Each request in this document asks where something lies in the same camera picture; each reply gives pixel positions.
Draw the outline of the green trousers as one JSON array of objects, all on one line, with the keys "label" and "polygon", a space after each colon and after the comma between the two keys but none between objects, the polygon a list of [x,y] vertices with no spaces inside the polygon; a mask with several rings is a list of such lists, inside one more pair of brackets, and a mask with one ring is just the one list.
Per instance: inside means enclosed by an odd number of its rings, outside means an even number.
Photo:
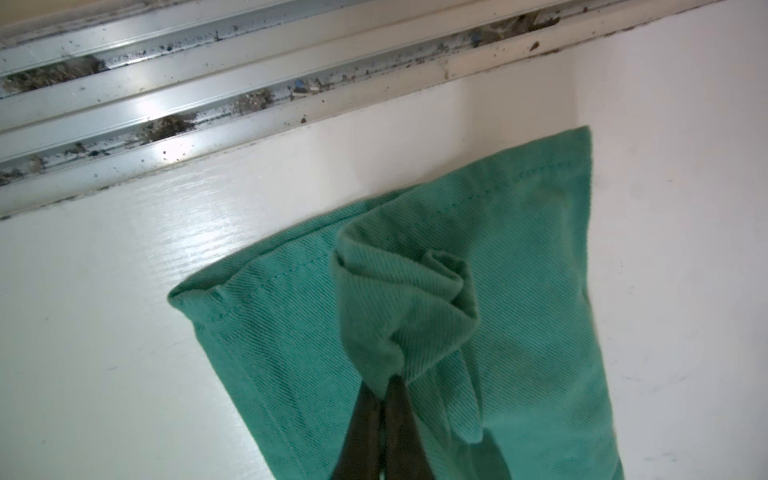
[{"label": "green trousers", "polygon": [[580,127],[295,225],[169,304],[270,471],[327,479],[361,386],[404,380],[439,479],[624,475],[588,294]]}]

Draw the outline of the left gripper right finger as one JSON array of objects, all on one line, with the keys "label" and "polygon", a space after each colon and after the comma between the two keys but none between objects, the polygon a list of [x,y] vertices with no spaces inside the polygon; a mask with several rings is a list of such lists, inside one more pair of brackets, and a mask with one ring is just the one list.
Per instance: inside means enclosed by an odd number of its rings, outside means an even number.
[{"label": "left gripper right finger", "polygon": [[415,422],[405,381],[393,376],[384,400],[384,478],[432,480],[435,478]]}]

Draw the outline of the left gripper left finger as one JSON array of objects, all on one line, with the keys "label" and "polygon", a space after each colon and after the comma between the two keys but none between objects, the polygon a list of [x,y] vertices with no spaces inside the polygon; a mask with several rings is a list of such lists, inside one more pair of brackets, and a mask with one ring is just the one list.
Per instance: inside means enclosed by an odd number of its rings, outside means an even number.
[{"label": "left gripper left finger", "polygon": [[362,383],[333,480],[374,480],[382,473],[383,402]]}]

